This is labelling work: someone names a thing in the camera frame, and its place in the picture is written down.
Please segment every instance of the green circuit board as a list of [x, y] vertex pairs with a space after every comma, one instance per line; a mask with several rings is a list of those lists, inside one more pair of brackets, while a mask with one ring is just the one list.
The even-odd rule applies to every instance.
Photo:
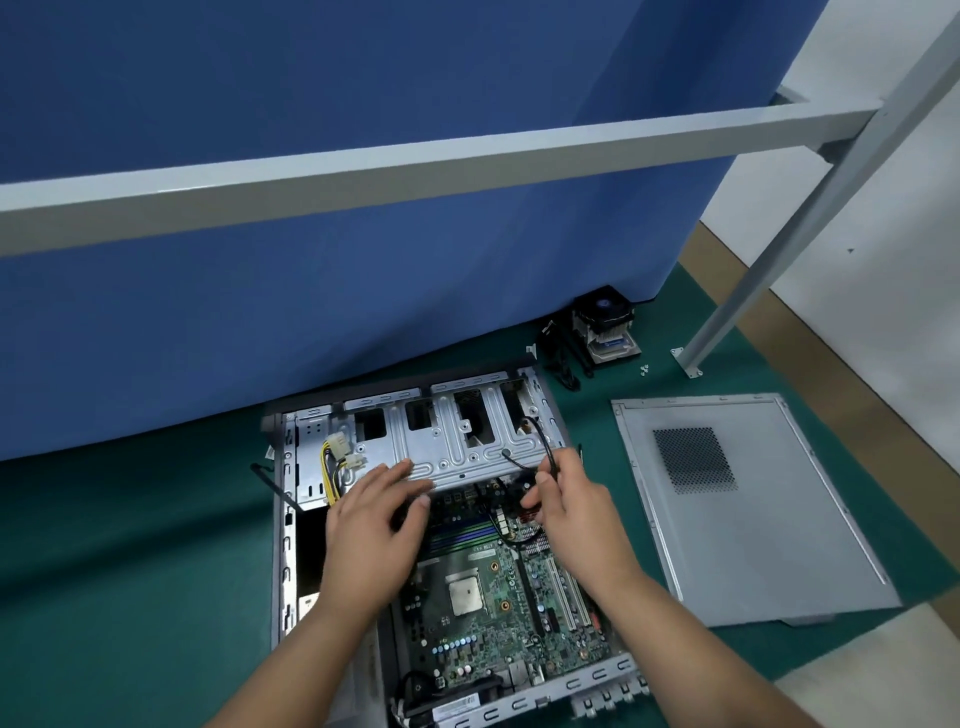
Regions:
[[497, 496], [441, 502], [400, 593], [409, 667], [438, 690], [495, 673], [536, 685], [611, 653], [596, 608], [539, 527], [504, 513]]

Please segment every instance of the brown floor strip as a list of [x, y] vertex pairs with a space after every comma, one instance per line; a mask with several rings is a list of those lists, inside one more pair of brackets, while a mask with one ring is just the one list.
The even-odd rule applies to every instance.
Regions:
[[[680, 262], [717, 303], [747, 270], [702, 223], [686, 241]], [[772, 292], [763, 294], [739, 328], [960, 569], [960, 475]], [[709, 376], [709, 360], [706, 364]], [[960, 588], [933, 606], [960, 637]]]

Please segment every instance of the ventilation grille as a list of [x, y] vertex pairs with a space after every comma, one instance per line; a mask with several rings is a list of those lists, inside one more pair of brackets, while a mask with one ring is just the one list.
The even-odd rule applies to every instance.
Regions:
[[679, 495], [736, 490], [730, 463], [712, 427], [655, 429], [654, 439]]

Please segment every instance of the green mat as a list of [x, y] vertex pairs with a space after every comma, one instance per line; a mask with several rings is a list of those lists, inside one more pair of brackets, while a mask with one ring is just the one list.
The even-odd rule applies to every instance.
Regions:
[[[739, 332], [707, 361], [706, 376], [682, 374], [669, 350], [712, 309], [678, 267], [657, 300], [638, 310], [640, 359], [583, 378], [577, 394], [552, 383], [573, 442], [583, 444], [590, 475], [611, 489], [643, 567], [662, 580], [609, 400], [776, 391], [789, 399], [903, 601], [951, 586], [957, 574], [943, 556]], [[535, 331], [497, 331], [357, 381], [515, 357]], [[641, 363], [650, 365], [647, 376]], [[248, 470], [266, 449], [261, 411], [0, 463], [0, 724], [199, 725], [263, 659], [272, 494]], [[718, 634], [773, 679], [895, 613]], [[554, 706], [514, 722], [559, 725], [569, 715]], [[662, 724], [649, 701], [602, 720]]]

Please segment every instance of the blue fabric divider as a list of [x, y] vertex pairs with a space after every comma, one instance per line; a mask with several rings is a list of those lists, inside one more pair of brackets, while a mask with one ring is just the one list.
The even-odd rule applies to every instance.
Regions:
[[[0, 182], [767, 102], [826, 0], [13, 0]], [[0, 458], [655, 296], [728, 159], [0, 260]]]

